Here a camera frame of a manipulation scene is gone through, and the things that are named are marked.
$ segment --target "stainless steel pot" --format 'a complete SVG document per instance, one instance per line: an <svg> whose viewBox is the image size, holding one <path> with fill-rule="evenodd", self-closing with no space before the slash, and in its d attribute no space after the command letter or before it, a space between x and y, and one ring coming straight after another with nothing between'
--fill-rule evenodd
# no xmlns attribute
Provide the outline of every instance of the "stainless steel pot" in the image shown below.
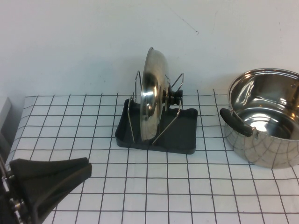
<svg viewBox="0 0 299 224"><path fill-rule="evenodd" d="M259 166L299 164L299 74L257 69L236 78L220 114L234 151Z"/></svg>

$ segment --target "pot handle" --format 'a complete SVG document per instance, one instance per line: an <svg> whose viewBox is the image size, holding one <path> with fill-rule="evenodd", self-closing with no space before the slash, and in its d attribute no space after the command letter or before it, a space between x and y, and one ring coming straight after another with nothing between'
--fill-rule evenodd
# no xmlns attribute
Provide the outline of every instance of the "pot handle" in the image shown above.
<svg viewBox="0 0 299 224"><path fill-rule="evenodd" d="M250 137L253 134L252 128L250 126L244 125L242 122L234 118L229 109L221 108L220 115L222 116L223 120L236 132L245 135L246 137Z"/></svg>

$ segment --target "black plastic base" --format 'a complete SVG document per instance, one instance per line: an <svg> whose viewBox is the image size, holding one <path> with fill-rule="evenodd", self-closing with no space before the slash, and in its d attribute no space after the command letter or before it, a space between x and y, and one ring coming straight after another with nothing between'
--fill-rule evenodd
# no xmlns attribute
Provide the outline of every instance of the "black plastic base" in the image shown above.
<svg viewBox="0 0 299 224"><path fill-rule="evenodd" d="M154 150L161 152L193 154L196 148L196 124L198 111L196 109L181 110L178 118L168 127L168 129L152 145L153 141L143 142L140 135L140 104L131 101L130 117L133 128L135 143L133 143L130 123L128 119L128 103L125 101L121 120L117 126L115 137L116 143L120 147L137 148L142 150ZM160 130L176 117L178 109L169 109L162 113Z"/></svg>

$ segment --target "pot lid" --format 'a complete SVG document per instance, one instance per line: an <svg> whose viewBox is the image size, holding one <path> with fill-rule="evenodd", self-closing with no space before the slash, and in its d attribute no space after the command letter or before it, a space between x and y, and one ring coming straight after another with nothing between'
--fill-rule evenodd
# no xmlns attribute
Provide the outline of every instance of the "pot lid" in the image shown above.
<svg viewBox="0 0 299 224"><path fill-rule="evenodd" d="M141 90L140 132L142 141L160 133L160 119L164 106L163 95L169 87L168 65L165 56L150 48L146 57Z"/></svg>

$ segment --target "black plastic object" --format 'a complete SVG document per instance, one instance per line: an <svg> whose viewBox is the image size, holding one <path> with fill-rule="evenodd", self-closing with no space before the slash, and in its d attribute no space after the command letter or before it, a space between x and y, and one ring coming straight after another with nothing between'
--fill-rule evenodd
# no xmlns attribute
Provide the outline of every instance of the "black plastic object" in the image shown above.
<svg viewBox="0 0 299 224"><path fill-rule="evenodd" d="M253 130L250 126L244 125L241 121L234 118L229 109L221 108L220 115L222 116L223 120L236 132L245 135L246 137L250 137L253 134Z"/></svg>
<svg viewBox="0 0 299 224"><path fill-rule="evenodd" d="M180 110L177 119L165 130L153 145L152 141L143 142L140 135L140 104L131 101L130 118L134 134L133 142L128 120L128 103L125 101L121 120L115 131L116 143L120 147L154 150L161 152L193 154L196 148L196 124L198 111L196 109ZM168 109L161 115L160 130L164 130L176 117L178 109Z"/></svg>
<svg viewBox="0 0 299 224"><path fill-rule="evenodd" d="M12 199L20 202L22 223L43 223L58 203L92 173L86 158L50 162L17 159L10 162L10 167L8 193L0 183L0 224L20 223L8 202Z"/></svg>

